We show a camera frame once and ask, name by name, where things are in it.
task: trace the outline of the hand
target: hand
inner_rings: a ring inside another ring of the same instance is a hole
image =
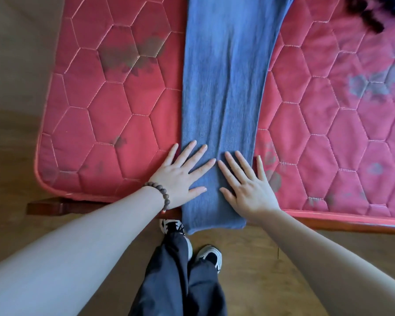
[[[219,190],[239,215],[257,224],[261,214],[280,209],[278,201],[266,178],[260,155],[257,157],[259,178],[256,177],[253,169],[239,151],[236,151],[235,155],[242,169],[229,152],[225,153],[225,158],[235,177],[221,160],[218,160],[218,166],[236,196],[225,187],[221,187]]]
[[[208,146],[203,145],[191,158],[187,160],[191,151],[196,146],[196,141],[190,142],[190,144],[184,149],[179,155],[176,161],[173,163],[174,155],[179,147],[176,143],[171,148],[169,155],[165,159],[161,167],[155,172],[154,175],[149,179],[152,182],[156,182],[162,185],[169,195],[170,205],[169,209],[179,207],[184,203],[194,199],[200,194],[206,192],[206,187],[200,186],[192,190],[189,190],[190,185],[201,178],[211,167],[215,164],[215,159],[209,160],[205,165],[201,166],[192,173],[190,170],[196,165],[205,154]]]

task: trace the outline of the left hand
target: left hand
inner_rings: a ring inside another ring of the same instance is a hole
[[[169,209],[179,207],[206,192],[206,187],[204,186],[196,187],[191,190],[189,190],[189,188],[211,169],[216,160],[214,158],[210,159],[205,165],[189,173],[208,149],[206,144],[203,145],[195,155],[187,160],[195,146],[196,141],[190,142],[173,163],[174,156],[179,147],[177,143],[174,144],[164,163],[149,179],[152,182],[162,185],[167,190],[170,200]]]

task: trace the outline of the blue jeans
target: blue jeans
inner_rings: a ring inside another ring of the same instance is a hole
[[[292,1],[189,0],[181,145],[208,144],[197,166],[235,150],[251,164],[269,61]],[[217,166],[196,186],[208,191],[182,207],[189,233],[246,225],[218,191],[229,186]]]

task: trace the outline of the finger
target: finger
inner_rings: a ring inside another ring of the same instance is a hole
[[[176,155],[177,149],[179,148],[178,143],[175,143],[173,147],[170,149],[167,158],[165,159],[163,165],[168,166],[173,163],[174,156]]]
[[[221,170],[222,174],[224,174],[226,181],[228,184],[235,190],[237,187],[240,186],[240,182],[235,178],[234,175],[230,172],[230,170],[227,168],[227,166],[224,164],[223,161],[218,160],[218,166],[219,169]]]
[[[190,153],[192,152],[193,148],[196,146],[196,140],[193,140],[189,143],[189,145],[186,146],[184,151],[179,155],[179,157],[176,159],[173,165],[180,167],[183,165],[183,163],[187,160],[189,157]]]
[[[189,173],[190,170],[199,162],[199,160],[202,158],[203,154],[205,154],[206,150],[208,149],[208,146],[204,144],[196,153],[193,155],[191,158],[187,160],[186,163],[182,166],[183,169],[187,170]]]
[[[235,159],[233,159],[232,155],[229,152],[225,152],[225,158],[228,162],[228,164],[230,165],[232,172],[234,173],[234,175],[238,178],[238,180],[241,183],[244,183],[248,180],[246,174],[244,174],[243,170],[241,169],[241,167],[237,164],[237,162],[235,161]]]
[[[247,177],[253,181],[256,180],[257,179],[256,174],[254,173],[253,169],[251,168],[247,160],[244,158],[243,154],[240,151],[236,151],[235,156],[240,162],[240,165],[243,168],[244,173],[246,173]]]
[[[198,179],[200,179],[208,170],[214,166],[216,159],[210,159],[206,164],[202,165],[200,168],[194,170],[192,173],[190,173],[189,177],[190,180],[193,182],[196,182]]]
[[[191,201],[192,199],[194,199],[195,197],[198,197],[200,194],[202,194],[206,191],[207,191],[207,189],[204,186],[192,188],[191,190],[189,190],[189,194],[187,194],[187,199],[188,199],[188,201]]]
[[[232,208],[234,208],[234,210],[236,209],[236,205],[237,205],[237,198],[232,194],[232,192],[230,192],[229,190],[227,190],[225,187],[221,187],[219,189],[219,191],[222,193],[222,195],[224,196],[225,200],[232,206]]]
[[[263,169],[262,158],[260,157],[260,155],[257,156],[256,164],[257,164],[257,177],[259,178],[259,180],[267,182],[268,179],[266,178],[265,170]]]

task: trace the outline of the foot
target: foot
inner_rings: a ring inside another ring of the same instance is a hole
[[[215,266],[216,271],[219,274],[222,266],[222,254],[215,246],[206,245],[202,248],[196,255],[196,260],[200,259],[210,261]]]
[[[190,243],[190,239],[188,239],[184,234],[184,226],[178,219],[160,219],[160,229],[164,233],[164,235],[171,233],[180,233],[184,236],[187,242],[187,249],[189,251],[189,260],[192,259],[193,256],[193,247],[192,243]]]

